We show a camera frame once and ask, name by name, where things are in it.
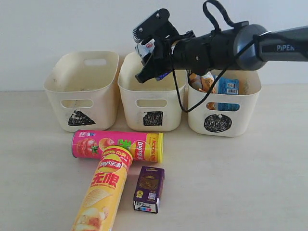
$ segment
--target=black circle drawing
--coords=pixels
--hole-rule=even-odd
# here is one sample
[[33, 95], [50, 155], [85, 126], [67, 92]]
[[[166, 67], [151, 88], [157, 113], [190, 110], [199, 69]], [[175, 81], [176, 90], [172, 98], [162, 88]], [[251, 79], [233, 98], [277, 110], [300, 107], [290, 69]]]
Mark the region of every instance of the black circle drawing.
[[223, 132], [228, 130], [232, 125], [232, 120], [223, 114], [209, 115], [204, 120], [204, 127], [210, 132]]

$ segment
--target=pink chip can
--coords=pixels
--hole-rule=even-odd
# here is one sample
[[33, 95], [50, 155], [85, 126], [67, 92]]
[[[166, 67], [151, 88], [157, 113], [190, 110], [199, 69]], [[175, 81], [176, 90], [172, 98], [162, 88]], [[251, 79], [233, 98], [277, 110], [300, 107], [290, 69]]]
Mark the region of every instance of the pink chip can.
[[105, 148], [120, 146], [134, 160], [162, 162], [163, 133], [78, 130], [72, 139], [72, 154], [76, 158], [100, 159]]

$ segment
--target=bin handle hole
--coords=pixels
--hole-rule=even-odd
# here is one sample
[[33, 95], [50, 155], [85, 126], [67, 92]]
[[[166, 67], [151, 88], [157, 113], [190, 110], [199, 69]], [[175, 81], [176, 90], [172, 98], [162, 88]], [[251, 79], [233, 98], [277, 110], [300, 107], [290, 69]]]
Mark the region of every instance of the bin handle hole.
[[152, 107], [166, 107], [167, 106], [167, 100], [163, 99], [139, 99], [136, 101], [137, 107], [146, 107], [146, 108], [152, 108]]
[[62, 100], [61, 105], [64, 108], [91, 108], [92, 100]]
[[83, 63], [87, 66], [104, 66], [107, 64], [105, 59], [86, 59]]
[[208, 110], [215, 111], [228, 111], [228, 112], [236, 112], [240, 109], [240, 105], [237, 103], [216, 103], [216, 102], [208, 102], [206, 104], [206, 108]]

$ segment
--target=plastic storage bin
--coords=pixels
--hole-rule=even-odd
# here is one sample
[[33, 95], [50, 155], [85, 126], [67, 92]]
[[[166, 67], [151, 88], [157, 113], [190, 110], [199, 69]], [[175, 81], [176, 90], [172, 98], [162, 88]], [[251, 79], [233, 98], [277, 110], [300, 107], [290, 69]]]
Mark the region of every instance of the plastic storage bin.
[[105, 130], [116, 119], [119, 55], [111, 51], [82, 51], [63, 56], [44, 84], [61, 127]]
[[[160, 81], [154, 78], [141, 84], [135, 74], [142, 70], [141, 58], [128, 54], [122, 64], [118, 85], [127, 125], [136, 131], [171, 131], [180, 125], [179, 105], [172, 73]], [[186, 70], [176, 71], [181, 100], [187, 82]]]
[[[211, 71], [218, 75], [220, 71]], [[189, 127], [197, 133], [235, 137], [242, 135], [248, 125], [261, 91], [261, 82], [257, 71], [227, 71], [223, 77], [239, 80], [239, 95], [210, 94], [200, 106], [188, 113]], [[204, 98], [188, 85], [189, 108]], [[237, 111], [218, 111], [207, 108], [207, 103], [236, 103]]]

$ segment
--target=white wall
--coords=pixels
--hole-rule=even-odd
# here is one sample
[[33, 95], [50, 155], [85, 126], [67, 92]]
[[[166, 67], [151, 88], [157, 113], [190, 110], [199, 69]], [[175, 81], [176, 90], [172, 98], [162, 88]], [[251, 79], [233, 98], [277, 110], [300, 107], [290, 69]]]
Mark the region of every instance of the white wall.
[[[159, 8], [180, 33], [208, 33], [204, 0], [0, 0], [0, 91], [42, 90], [61, 56], [72, 51], [133, 51], [131, 31]], [[307, 25], [305, 0], [221, 0], [230, 18], [270, 31]], [[213, 7], [223, 29], [228, 28]], [[308, 82], [308, 63], [268, 63], [263, 84]]]

